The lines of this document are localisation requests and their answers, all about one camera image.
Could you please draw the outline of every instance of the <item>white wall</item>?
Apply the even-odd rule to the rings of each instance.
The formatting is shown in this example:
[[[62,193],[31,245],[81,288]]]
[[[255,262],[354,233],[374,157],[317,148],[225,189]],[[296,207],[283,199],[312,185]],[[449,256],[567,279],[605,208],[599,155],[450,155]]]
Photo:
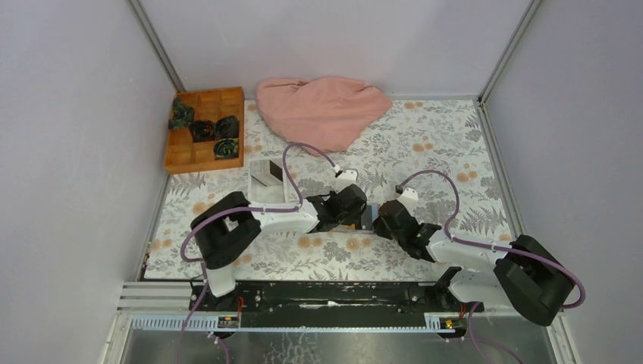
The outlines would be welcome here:
[[[478,95],[529,0],[143,0],[187,89],[343,76]]]
[[[173,89],[125,0],[0,3],[0,362],[96,362]]]
[[[643,2],[544,2],[488,103],[529,233],[585,283],[584,364],[641,362]]]

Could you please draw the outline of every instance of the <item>pink cloth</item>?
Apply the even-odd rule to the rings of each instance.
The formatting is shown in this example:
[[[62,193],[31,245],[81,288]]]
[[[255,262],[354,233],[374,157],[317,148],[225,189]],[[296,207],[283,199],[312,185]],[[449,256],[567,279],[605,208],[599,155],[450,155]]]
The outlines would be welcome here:
[[[259,112],[277,135],[325,152],[348,149],[392,105],[379,89],[341,77],[268,78],[257,88]]]

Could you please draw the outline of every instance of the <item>metal floor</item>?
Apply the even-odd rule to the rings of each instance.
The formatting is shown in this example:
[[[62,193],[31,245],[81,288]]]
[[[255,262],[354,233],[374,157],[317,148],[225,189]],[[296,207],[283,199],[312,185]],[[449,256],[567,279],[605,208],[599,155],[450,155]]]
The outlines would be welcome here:
[[[545,328],[519,317],[474,318],[476,337],[516,350],[525,363],[555,363]],[[122,364],[174,364],[177,331],[132,330]],[[436,334],[341,332],[239,332],[226,339],[232,363],[483,363],[470,341],[445,343]],[[515,363],[504,352],[481,344],[496,364]],[[225,363],[224,351],[202,332],[187,332],[181,344],[183,364]]]

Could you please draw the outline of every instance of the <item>floral tablecloth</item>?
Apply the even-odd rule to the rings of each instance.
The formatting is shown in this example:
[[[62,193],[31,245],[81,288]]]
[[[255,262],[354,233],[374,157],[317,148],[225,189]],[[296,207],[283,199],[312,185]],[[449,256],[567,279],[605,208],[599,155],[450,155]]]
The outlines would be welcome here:
[[[242,190],[247,195],[249,161],[281,156],[287,144],[268,129],[254,102],[246,101],[245,114],[244,168],[171,176],[144,278],[199,275],[199,266],[183,262],[179,255],[190,222],[229,192]],[[415,171],[444,171],[456,181],[461,198],[453,231],[510,240],[473,101],[395,101],[348,151],[331,157],[343,169],[359,172],[358,185],[369,203],[377,204],[394,199],[394,186]],[[291,149],[287,164],[304,196],[329,191],[334,174],[323,158]],[[443,224],[455,206],[449,184],[442,177],[422,175],[409,186],[419,193],[412,212],[418,221]],[[286,196],[296,201],[291,186]],[[187,254],[199,256],[194,242]],[[395,242],[375,235],[331,232],[261,236],[234,267],[240,280],[435,281],[447,266],[412,259]]]

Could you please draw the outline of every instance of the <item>wooden tray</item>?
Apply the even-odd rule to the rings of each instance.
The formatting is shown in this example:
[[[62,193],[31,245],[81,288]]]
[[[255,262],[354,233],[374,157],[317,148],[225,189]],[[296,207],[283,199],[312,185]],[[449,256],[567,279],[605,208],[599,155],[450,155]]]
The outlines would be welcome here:
[[[215,159],[213,150],[216,141],[192,143],[190,131],[185,127],[170,130],[165,150],[165,170],[169,174],[178,174],[243,167],[243,89],[211,89],[178,93],[177,97],[181,97],[182,103],[194,108],[194,120],[210,120],[215,123],[226,116],[236,116],[239,119],[239,157]]]

